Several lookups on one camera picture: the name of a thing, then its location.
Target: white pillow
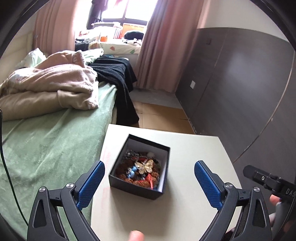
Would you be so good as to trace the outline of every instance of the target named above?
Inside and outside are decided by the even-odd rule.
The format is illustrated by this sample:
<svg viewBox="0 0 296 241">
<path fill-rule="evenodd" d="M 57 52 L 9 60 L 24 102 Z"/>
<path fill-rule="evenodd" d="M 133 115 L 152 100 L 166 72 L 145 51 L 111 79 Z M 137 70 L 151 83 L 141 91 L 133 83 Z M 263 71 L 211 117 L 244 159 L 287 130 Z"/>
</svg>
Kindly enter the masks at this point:
<svg viewBox="0 0 296 241">
<path fill-rule="evenodd" d="M 15 70 L 26 67 L 33 68 L 46 60 L 46 56 L 40 51 L 39 48 L 29 52 L 27 56 L 15 66 Z"/>
</svg>

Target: orange item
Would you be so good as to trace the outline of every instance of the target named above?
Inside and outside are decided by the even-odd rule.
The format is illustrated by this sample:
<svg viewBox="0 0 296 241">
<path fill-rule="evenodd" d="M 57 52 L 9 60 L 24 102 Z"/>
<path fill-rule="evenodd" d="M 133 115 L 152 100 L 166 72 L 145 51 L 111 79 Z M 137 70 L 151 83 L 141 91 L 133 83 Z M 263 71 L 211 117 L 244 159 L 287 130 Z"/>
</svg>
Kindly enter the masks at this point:
<svg viewBox="0 0 296 241">
<path fill-rule="evenodd" d="M 153 182 L 150 173 L 148 173 L 145 179 L 150 183 L 150 188 L 153 189 Z"/>
<path fill-rule="evenodd" d="M 101 42 L 107 42 L 108 40 L 108 37 L 107 36 L 102 36 L 101 37 Z"/>
</svg>

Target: electrical outlet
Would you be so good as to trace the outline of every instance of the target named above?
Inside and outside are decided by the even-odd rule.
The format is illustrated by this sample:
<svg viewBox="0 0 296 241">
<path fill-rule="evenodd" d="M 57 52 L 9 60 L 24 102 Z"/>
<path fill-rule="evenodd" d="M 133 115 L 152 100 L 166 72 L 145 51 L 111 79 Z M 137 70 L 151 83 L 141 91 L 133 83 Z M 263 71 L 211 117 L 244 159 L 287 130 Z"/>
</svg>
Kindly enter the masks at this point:
<svg viewBox="0 0 296 241">
<path fill-rule="evenodd" d="M 190 85 L 190 87 L 193 89 L 194 86 L 195 86 L 195 82 L 194 82 L 194 81 L 191 81 L 191 85 Z"/>
</svg>

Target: screw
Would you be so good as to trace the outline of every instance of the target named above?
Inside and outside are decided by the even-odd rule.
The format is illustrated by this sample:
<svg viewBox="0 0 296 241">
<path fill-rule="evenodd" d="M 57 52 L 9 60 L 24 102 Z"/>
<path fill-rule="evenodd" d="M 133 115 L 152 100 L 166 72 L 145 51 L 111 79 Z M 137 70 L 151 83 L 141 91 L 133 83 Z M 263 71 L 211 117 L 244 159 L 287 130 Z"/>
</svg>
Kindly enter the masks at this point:
<svg viewBox="0 0 296 241">
<path fill-rule="evenodd" d="M 233 185 L 231 183 L 225 183 L 225 187 L 231 189 L 233 188 Z"/>
<path fill-rule="evenodd" d="M 74 183 L 68 183 L 66 185 L 66 188 L 71 189 L 72 187 L 74 187 Z"/>
<path fill-rule="evenodd" d="M 254 187 L 253 190 L 254 190 L 255 192 L 260 192 L 260 188 L 259 188 L 259 187 Z"/>
<path fill-rule="evenodd" d="M 39 188 L 39 192 L 44 192 L 46 190 L 46 187 Z"/>
</svg>

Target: white wall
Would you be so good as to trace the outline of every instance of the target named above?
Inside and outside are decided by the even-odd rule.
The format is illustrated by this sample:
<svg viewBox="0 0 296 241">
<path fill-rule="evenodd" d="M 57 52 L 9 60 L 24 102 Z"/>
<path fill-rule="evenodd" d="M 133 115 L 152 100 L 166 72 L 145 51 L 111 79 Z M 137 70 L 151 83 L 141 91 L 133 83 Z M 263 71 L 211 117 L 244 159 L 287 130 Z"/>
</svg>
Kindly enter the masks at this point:
<svg viewBox="0 0 296 241">
<path fill-rule="evenodd" d="M 251 29 L 287 41 L 277 25 L 249 0 L 205 0 L 200 19 L 198 28 Z"/>
<path fill-rule="evenodd" d="M 20 30 L 17 32 L 17 34 L 14 36 L 15 38 L 18 38 L 20 36 L 23 36 L 25 34 L 28 34 L 30 32 L 34 31 L 35 28 L 35 21 L 37 18 L 37 12 L 35 12 L 26 22 L 25 24 L 20 28 Z"/>
<path fill-rule="evenodd" d="M 0 59 L 0 83 L 14 70 L 15 66 L 32 50 L 33 31 L 37 13 L 33 14 L 13 37 Z"/>
</svg>

